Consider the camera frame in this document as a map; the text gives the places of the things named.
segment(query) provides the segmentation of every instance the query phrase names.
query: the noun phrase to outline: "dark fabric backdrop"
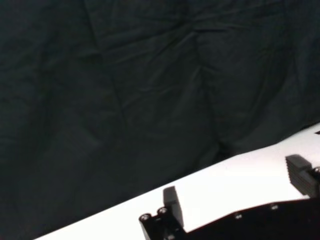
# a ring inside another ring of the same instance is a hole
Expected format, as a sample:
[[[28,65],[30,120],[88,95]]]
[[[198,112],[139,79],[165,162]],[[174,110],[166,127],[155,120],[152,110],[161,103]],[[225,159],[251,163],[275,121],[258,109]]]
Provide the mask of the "dark fabric backdrop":
[[[319,64],[319,0],[1,0],[0,238],[320,122]]]

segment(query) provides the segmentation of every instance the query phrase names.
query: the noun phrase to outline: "white table surface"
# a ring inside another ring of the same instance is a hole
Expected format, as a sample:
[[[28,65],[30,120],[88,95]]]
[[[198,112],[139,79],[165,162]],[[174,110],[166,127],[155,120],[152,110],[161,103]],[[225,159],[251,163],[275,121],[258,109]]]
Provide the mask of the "white table surface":
[[[189,232],[232,212],[302,196],[289,182],[285,156],[300,154],[320,166],[320,124],[286,140],[240,154],[116,205],[37,240],[144,240],[138,218],[163,206],[175,186]]]

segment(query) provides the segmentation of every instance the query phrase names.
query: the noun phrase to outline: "wrinkled cloth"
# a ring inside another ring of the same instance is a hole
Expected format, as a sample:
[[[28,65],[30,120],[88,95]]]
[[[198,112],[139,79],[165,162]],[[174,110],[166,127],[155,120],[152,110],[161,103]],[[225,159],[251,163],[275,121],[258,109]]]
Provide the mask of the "wrinkled cloth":
[[[320,122],[318,0],[0,1],[0,239]]]

